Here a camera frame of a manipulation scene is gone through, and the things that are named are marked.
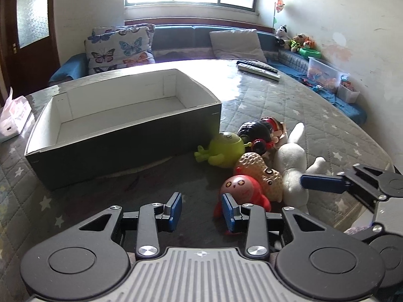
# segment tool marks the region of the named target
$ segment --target butterfly pillow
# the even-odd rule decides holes
[[[146,63],[137,62],[137,60],[142,52],[151,49],[148,31],[148,27],[143,26],[133,31],[124,29],[102,35],[95,35],[93,32],[85,40],[89,74],[124,68],[128,63],[132,65]],[[155,63],[152,57],[146,59],[147,63]]]
[[[152,47],[152,40],[154,37],[155,25],[154,24],[135,24],[135,25],[128,25],[128,26],[109,26],[109,27],[96,27],[92,30],[94,35],[102,35],[108,34],[112,32],[119,31],[120,35],[124,36],[129,31],[136,32],[136,29],[139,27],[147,27],[148,28],[148,38],[150,39],[150,46]]]

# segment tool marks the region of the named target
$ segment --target red owl toy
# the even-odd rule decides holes
[[[246,175],[237,175],[228,178],[221,186],[218,195],[218,203],[214,209],[215,218],[222,216],[222,195],[224,193],[231,193],[232,197],[239,205],[252,203],[254,205],[260,205],[267,212],[270,212],[272,208],[267,197],[263,195],[256,179]]]

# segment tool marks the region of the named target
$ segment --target wooden door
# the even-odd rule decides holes
[[[53,25],[53,0],[0,0],[2,71],[14,97],[48,85],[60,67]]]

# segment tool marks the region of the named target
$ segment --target white bag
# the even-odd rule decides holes
[[[31,106],[25,96],[13,100],[13,88],[0,115],[0,143],[19,135],[31,113]]]

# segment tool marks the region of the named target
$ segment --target bed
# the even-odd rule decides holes
[[[19,263],[29,248],[110,205],[135,211],[146,203],[163,203],[174,191],[180,191],[184,198],[182,217],[174,233],[161,233],[162,248],[242,244],[242,235],[225,236],[225,223],[212,220],[217,192],[222,182],[231,176],[231,171],[197,164],[192,153],[52,192],[37,179],[25,159],[25,146],[35,120],[52,96],[144,69],[185,69],[195,80],[207,83],[207,88],[222,101],[220,131],[237,132],[241,124],[261,116],[284,121],[289,131],[303,122],[306,130],[300,144],[307,151],[308,165],[322,156],[327,162],[328,174],[357,162],[393,169],[390,157],[379,145],[321,96],[284,74],[275,82],[242,73],[237,70],[235,60],[144,65],[49,87],[27,97],[33,114],[24,131],[0,146],[0,295],[4,301],[28,298],[19,275]],[[361,209],[362,205],[347,193],[311,192],[308,202],[311,215],[339,230],[349,228]],[[134,249],[134,242],[135,233],[128,233],[124,248]]]

